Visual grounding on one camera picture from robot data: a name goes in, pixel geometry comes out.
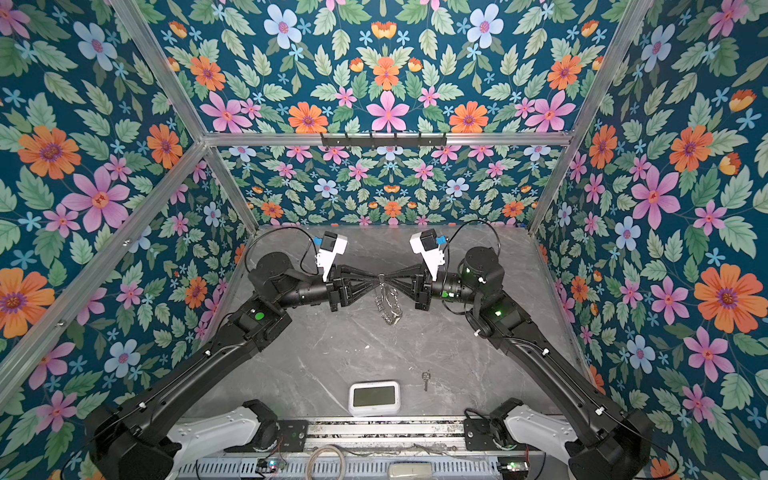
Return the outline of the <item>steel key holder plate with rings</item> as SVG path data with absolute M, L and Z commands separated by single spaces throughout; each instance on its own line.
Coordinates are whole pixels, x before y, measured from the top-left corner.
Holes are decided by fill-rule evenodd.
M 384 274 L 378 275 L 376 305 L 382 319 L 387 325 L 394 326 L 402 318 L 402 308 L 398 299 L 398 291 L 387 282 Z

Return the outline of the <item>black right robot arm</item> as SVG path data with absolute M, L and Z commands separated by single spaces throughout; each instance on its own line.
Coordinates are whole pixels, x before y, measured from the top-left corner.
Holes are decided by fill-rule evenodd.
M 498 442 L 532 446 L 565 464 L 575 479 L 638 478 L 650 460 L 651 420 L 619 406 L 581 374 L 505 292 L 504 277 L 494 249 L 473 247 L 456 272 L 422 262 L 381 279 L 422 310 L 436 298 L 467 306 L 476 336 L 518 363 L 562 414 L 556 419 L 509 399 L 490 415 Z

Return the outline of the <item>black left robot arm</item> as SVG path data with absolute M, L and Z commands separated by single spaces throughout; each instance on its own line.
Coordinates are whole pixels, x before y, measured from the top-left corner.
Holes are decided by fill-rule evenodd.
M 371 291 L 376 274 L 346 265 L 328 274 L 295 269 L 289 256 L 272 252 L 250 271 L 254 292 L 217 333 L 143 393 L 86 418 L 86 449 L 107 479 L 165 479 L 210 452 L 248 446 L 270 451 L 278 442 L 276 414 L 259 400 L 202 422 L 186 432 L 184 414 L 222 379 L 270 346 L 290 325 L 289 311 L 326 303 L 332 311 Z

